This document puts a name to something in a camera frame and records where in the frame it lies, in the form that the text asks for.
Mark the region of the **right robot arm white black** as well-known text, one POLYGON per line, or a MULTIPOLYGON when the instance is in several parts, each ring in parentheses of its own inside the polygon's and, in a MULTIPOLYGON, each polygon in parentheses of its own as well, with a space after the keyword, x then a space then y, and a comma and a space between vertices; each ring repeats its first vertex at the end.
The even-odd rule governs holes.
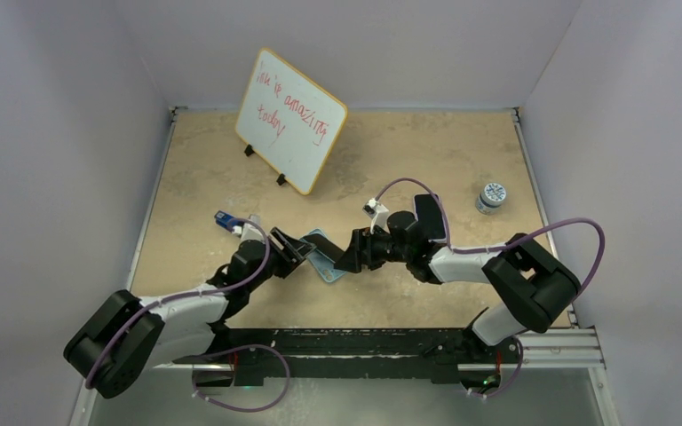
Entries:
POLYGON ((385 228, 354 230, 334 267, 359 273, 386 263, 405 264, 423 283, 476 282, 495 290, 499 304, 480 313, 463 332, 464 352, 476 361, 494 354, 509 337, 545 332, 582 290, 566 266, 524 233, 503 246, 456 249, 429 239, 408 211, 392 214, 385 228))

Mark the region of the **black smartphone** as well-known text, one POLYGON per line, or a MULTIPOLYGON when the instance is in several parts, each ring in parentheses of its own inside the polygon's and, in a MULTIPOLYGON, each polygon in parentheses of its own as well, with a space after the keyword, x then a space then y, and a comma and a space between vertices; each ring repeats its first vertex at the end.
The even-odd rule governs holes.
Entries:
POLYGON ((335 263, 345 253, 339 246, 330 241, 325 235, 320 233, 310 233, 303 239, 315 246, 315 251, 328 258, 331 263, 335 263))

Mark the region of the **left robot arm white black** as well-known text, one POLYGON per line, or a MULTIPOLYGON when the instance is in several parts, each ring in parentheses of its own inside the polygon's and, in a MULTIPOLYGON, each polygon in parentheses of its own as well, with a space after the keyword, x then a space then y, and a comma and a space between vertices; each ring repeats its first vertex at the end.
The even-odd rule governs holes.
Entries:
POLYGON ((188 356, 217 363, 229 339, 215 327, 241 311, 265 281, 287 278, 315 250, 277 227, 264 233, 246 223, 229 262, 203 284, 158 297, 115 291, 69 339, 63 358, 103 398, 121 395, 164 363, 188 356))

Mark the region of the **light blue phone case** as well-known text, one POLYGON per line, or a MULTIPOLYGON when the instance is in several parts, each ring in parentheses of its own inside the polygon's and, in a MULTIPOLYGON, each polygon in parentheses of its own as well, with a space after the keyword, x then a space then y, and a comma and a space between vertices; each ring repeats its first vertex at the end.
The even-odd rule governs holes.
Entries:
MULTIPOLYGON (((321 228, 313 229, 312 231, 308 232, 307 234, 310 234, 310 233, 320 233, 320 234, 325 235, 328 238, 326 233, 321 228)), ((333 283, 335 281, 340 280, 342 277, 344 277, 346 275, 346 272, 336 270, 334 268, 334 264, 331 263, 328 260, 328 258, 326 258, 325 256, 322 256, 321 254, 319 254, 316 251, 314 251, 313 253, 310 253, 306 257, 306 259, 313 266, 315 271, 317 271, 319 273, 320 277, 326 283, 333 283)))

